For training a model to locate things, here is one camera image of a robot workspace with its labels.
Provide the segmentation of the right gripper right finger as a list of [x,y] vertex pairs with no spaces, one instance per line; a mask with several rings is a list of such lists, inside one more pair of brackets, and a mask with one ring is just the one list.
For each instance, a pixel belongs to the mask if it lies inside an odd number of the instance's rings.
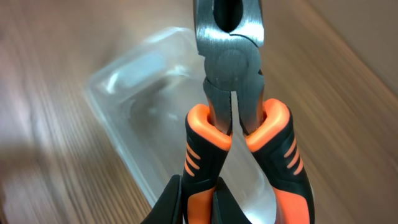
[[211,212],[212,224],[251,224],[222,177],[215,186]]

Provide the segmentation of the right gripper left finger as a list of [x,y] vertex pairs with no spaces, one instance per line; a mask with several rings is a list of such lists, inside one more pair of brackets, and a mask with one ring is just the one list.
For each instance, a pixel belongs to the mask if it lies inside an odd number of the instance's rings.
[[181,176],[173,175],[141,224],[182,224]]

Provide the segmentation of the clear plastic container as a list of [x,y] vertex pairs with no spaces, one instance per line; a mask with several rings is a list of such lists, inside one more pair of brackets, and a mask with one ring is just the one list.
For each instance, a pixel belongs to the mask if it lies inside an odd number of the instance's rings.
[[[192,30],[169,27],[93,75],[86,97],[150,205],[186,158],[185,117],[205,104],[203,59]],[[238,117],[221,177],[251,223],[313,223],[312,188],[289,109],[265,105],[270,136],[251,152]]]

